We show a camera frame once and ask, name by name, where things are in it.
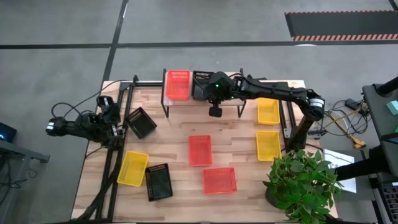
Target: green plant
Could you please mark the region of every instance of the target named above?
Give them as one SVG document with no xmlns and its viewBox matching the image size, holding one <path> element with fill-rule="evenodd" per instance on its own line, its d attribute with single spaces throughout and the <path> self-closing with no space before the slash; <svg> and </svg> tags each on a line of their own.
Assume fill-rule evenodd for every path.
<svg viewBox="0 0 398 224">
<path fill-rule="evenodd" d="M 275 206 L 285 210 L 290 222 L 324 223 L 330 212 L 326 207 L 333 206 L 332 194 L 341 192 L 335 183 L 342 187 L 329 164 L 319 151 L 314 155 L 299 150 L 274 160 L 269 182 L 263 183 L 275 198 Z"/>
</svg>

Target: yellow plastic basket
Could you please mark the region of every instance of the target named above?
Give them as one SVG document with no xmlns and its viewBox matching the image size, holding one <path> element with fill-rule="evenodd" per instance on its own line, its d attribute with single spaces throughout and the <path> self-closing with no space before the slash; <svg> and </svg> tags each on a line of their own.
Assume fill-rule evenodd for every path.
<svg viewBox="0 0 398 224">
<path fill-rule="evenodd" d="M 259 124 L 279 124 L 279 100 L 259 98 L 257 119 Z"/>
<path fill-rule="evenodd" d="M 279 133 L 277 131 L 258 131 L 256 139 L 257 158 L 259 161 L 274 161 L 274 158 L 282 158 Z"/>
<path fill-rule="evenodd" d="M 144 178 L 148 155 L 139 152 L 126 152 L 120 169 L 118 183 L 139 187 Z"/>
</svg>

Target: gray floor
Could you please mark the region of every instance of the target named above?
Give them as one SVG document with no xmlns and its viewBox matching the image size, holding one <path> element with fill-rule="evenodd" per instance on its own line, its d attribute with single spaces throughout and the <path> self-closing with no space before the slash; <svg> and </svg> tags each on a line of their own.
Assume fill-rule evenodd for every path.
<svg viewBox="0 0 398 224">
<path fill-rule="evenodd" d="M 0 44 L 110 43 L 122 0 L 0 0 Z M 130 0 L 122 42 L 290 40 L 285 11 L 391 9 L 387 0 Z M 70 218 L 87 141 L 45 134 L 54 103 L 77 103 L 99 90 L 108 49 L 0 50 L 0 121 L 18 129 L 16 144 L 50 154 L 21 189 L 14 223 L 60 222 Z M 268 79 L 305 80 L 330 107 L 361 99 L 361 87 L 396 76 L 398 45 L 318 47 L 225 47 L 118 49 L 110 80 L 160 80 L 163 68 L 236 71 Z M 81 106 L 92 110 L 94 101 Z M 62 114 L 66 108 L 55 112 Z M 331 127 L 330 131 L 339 133 Z M 359 136 L 378 144 L 370 124 Z M 352 143 L 330 134 L 322 146 L 352 150 Z M 375 222 L 369 200 L 361 194 L 338 198 L 339 216 Z"/>
</svg>

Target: black and orange striped mat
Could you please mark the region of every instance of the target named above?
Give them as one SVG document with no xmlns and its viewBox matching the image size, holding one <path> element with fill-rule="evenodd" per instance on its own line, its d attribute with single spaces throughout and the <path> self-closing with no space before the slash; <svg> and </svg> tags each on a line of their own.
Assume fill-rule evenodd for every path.
<svg viewBox="0 0 398 224">
<path fill-rule="evenodd" d="M 398 39 L 398 11 L 286 12 L 297 41 Z"/>
</svg>

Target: paper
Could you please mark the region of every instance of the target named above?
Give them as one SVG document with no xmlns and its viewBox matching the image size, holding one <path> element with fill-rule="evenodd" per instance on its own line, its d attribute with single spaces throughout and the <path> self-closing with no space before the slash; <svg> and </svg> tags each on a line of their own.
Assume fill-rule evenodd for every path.
<svg viewBox="0 0 398 224">
<path fill-rule="evenodd" d="M 341 154 L 339 152 L 334 152 L 331 150 L 324 149 L 323 150 L 323 158 L 326 161 L 331 162 L 329 164 L 329 168 L 335 169 L 337 167 L 345 166 L 350 163 L 354 163 L 354 157 L 353 156 L 347 156 L 344 154 Z M 342 180 L 340 183 L 344 186 L 341 189 L 345 191 L 349 191 L 352 193 L 356 193 L 356 181 L 355 178 L 348 179 L 348 180 Z"/>
</svg>

